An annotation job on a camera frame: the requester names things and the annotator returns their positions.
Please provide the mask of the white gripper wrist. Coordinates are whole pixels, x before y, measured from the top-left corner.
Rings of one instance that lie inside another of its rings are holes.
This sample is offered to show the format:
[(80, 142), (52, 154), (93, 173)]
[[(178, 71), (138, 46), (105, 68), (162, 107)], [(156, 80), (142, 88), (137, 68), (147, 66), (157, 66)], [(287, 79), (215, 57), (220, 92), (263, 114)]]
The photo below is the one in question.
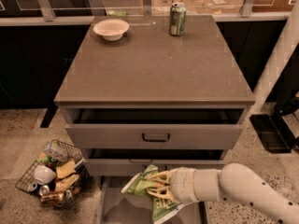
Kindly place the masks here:
[(172, 174), (171, 171), (163, 171), (148, 176), (149, 181), (166, 184), (158, 188), (148, 188), (147, 193), (160, 199), (178, 201), (179, 203), (198, 203), (194, 191), (195, 170), (193, 168), (180, 167)]

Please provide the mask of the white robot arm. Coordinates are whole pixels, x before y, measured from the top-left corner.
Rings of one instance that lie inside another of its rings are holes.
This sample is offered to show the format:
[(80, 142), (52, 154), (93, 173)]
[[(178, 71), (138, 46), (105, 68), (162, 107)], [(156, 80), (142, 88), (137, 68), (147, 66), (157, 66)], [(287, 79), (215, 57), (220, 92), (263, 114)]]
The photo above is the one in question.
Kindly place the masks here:
[(299, 205), (272, 189), (250, 168), (230, 163), (221, 170), (180, 167), (152, 175), (147, 193), (178, 205), (200, 202), (241, 203), (277, 224), (299, 224)]

